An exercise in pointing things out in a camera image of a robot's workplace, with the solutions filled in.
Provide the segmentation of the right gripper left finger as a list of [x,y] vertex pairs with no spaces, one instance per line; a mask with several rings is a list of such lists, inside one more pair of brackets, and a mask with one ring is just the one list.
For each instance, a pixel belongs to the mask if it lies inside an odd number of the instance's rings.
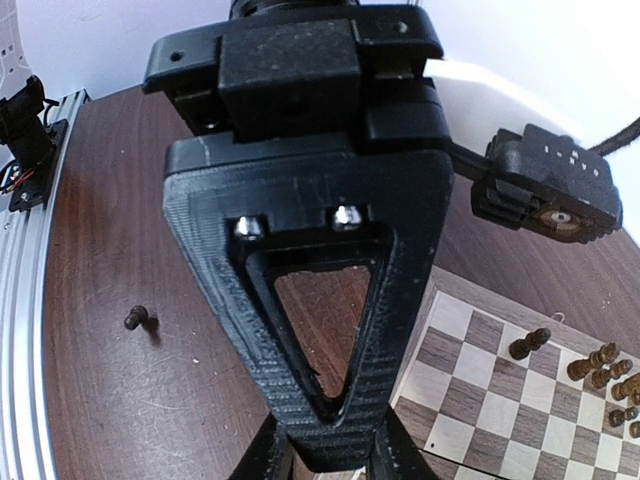
[[294,448],[284,427],[269,414],[229,476],[230,480],[293,478]]

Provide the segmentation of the dark chess pawn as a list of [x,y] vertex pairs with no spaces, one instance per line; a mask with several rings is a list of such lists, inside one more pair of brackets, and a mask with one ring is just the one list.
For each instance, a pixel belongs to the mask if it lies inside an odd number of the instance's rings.
[[639,390],[640,373],[636,373],[623,382],[611,387],[611,396],[615,401],[622,401]]

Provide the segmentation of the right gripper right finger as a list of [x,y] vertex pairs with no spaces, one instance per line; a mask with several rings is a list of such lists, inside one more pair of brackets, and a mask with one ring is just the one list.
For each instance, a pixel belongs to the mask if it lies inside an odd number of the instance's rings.
[[436,480],[408,431],[393,409],[388,409],[377,429],[367,461],[367,478],[374,480]]

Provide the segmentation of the dark chess piece tall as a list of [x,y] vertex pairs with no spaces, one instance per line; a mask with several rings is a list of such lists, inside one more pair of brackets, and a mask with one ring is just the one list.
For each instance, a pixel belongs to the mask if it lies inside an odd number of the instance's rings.
[[572,361],[567,366],[567,375],[572,381],[582,380],[591,371],[613,363],[618,355],[619,348],[615,342],[604,344],[598,350],[592,351],[586,358]]

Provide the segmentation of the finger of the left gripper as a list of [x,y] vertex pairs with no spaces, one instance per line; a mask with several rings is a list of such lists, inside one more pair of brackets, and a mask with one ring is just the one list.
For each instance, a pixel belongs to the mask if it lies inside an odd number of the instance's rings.
[[171,149],[166,220],[294,461],[367,469],[443,229],[449,155]]

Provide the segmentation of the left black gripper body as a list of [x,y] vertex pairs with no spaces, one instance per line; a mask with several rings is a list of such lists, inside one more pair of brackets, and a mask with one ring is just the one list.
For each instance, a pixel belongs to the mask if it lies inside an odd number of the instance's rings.
[[191,130],[173,154],[443,149],[449,128],[423,75],[442,56],[415,5],[236,1],[227,21],[157,40],[142,87]]

